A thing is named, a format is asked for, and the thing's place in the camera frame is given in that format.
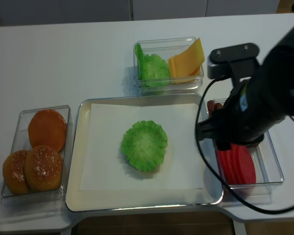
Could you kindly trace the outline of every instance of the white table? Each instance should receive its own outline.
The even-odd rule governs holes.
[[[133,95],[135,42],[195,36],[201,38],[206,56],[215,48],[253,42],[260,47],[262,62],[293,25],[294,14],[283,14],[0,28],[0,191],[2,164],[20,111],[68,104],[75,120],[85,99]],[[201,92],[208,83],[205,77]],[[230,89],[229,80],[219,82],[206,99],[228,97]],[[262,206],[278,209],[294,203],[294,124],[287,118],[270,133],[285,182],[273,191],[272,203]],[[294,219],[294,211],[272,216],[223,202],[174,209],[184,210],[221,211],[239,221]],[[17,209],[0,204],[0,231],[65,230],[87,216],[103,214],[73,214],[63,202]]]

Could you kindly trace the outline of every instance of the clear plastic container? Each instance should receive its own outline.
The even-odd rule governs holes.
[[[196,41],[195,37],[189,38],[174,38],[163,40],[138,41],[141,45],[144,54],[157,54],[162,59],[168,61],[172,56],[178,55],[185,51]],[[186,76],[175,78],[163,78],[151,81],[141,81],[139,79],[139,67],[137,57],[134,53],[134,85],[137,92],[141,95],[150,94],[176,94],[176,93],[196,93],[202,85],[204,77],[203,68],[200,67],[198,76]],[[153,86],[155,83],[163,82],[167,85]]]
[[[56,110],[62,115],[65,122],[67,123],[66,143],[64,148],[60,152],[63,158],[63,171],[62,171],[61,185],[58,189],[55,189],[55,190],[31,192],[31,193],[21,194],[21,195],[13,195],[4,183],[2,187],[2,191],[1,191],[1,203],[5,206],[14,205],[14,204],[23,204],[23,203],[53,201],[53,200],[62,198],[65,194],[67,181],[68,181],[68,174],[69,174],[70,164],[71,164],[71,153],[72,153],[72,148],[71,148],[71,145],[69,144],[69,142],[71,141],[69,133],[72,131],[71,130],[72,121],[71,121],[70,107],[68,105],[22,111],[20,113],[19,121],[16,127],[16,132],[15,132],[15,136],[13,140],[11,153],[14,153],[22,149],[26,149],[26,150],[32,149],[29,142],[29,138],[28,138],[28,125],[31,119],[34,117],[34,115],[38,111],[44,110],[44,109]]]
[[[215,103],[221,104],[225,101],[225,99],[214,100]],[[255,166],[256,183],[230,185],[231,189],[241,196],[270,195],[276,186],[283,183],[284,177],[269,132],[265,133],[264,140],[257,147],[248,149]]]

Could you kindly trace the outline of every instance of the cheese slice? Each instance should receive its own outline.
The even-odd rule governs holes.
[[[169,59],[172,77],[195,76],[199,74],[200,65],[205,61],[200,38],[186,51]]]
[[[175,62],[174,62],[174,58],[173,57],[171,57],[169,59],[169,67],[170,67],[170,70],[172,72],[171,76],[172,77],[177,77],[177,75],[176,75],[176,68],[175,68]]]
[[[200,73],[200,68],[197,69],[196,71],[194,71],[193,73],[189,74],[189,76],[198,76],[199,73]],[[174,77],[173,77],[173,79],[172,79],[172,83],[173,83],[173,84],[192,83],[192,82],[194,82],[194,81],[195,81],[194,78],[189,78],[189,79],[188,79],[188,78],[185,78],[185,77],[183,77],[183,78],[179,78],[179,77],[174,78]]]

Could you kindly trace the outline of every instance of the tomato slice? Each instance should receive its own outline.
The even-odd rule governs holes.
[[[237,146],[234,144],[231,144],[231,150],[229,150],[229,154],[228,154],[228,164],[229,164],[229,167],[232,168],[232,172],[234,174],[233,177],[235,179],[235,184],[240,185],[242,183],[242,181],[239,176],[238,170],[235,166],[235,160],[234,160],[234,155],[235,155],[236,151],[237,151]]]
[[[256,171],[248,148],[238,145],[234,160],[241,184],[255,184]]]
[[[231,150],[227,150],[227,151],[218,150],[218,156],[219,156],[220,164],[223,169],[224,177],[225,177],[227,183],[230,185],[236,185],[237,181],[234,177],[235,173],[233,172],[233,169],[229,164],[228,155],[229,155],[230,151]]]

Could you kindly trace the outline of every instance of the white cabinet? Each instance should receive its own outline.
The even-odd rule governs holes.
[[[128,0],[60,0],[66,23],[129,21]]]
[[[64,23],[58,0],[0,0],[3,25]]]
[[[207,0],[133,0],[134,20],[204,17]]]
[[[206,16],[275,13],[280,0],[208,0]]]

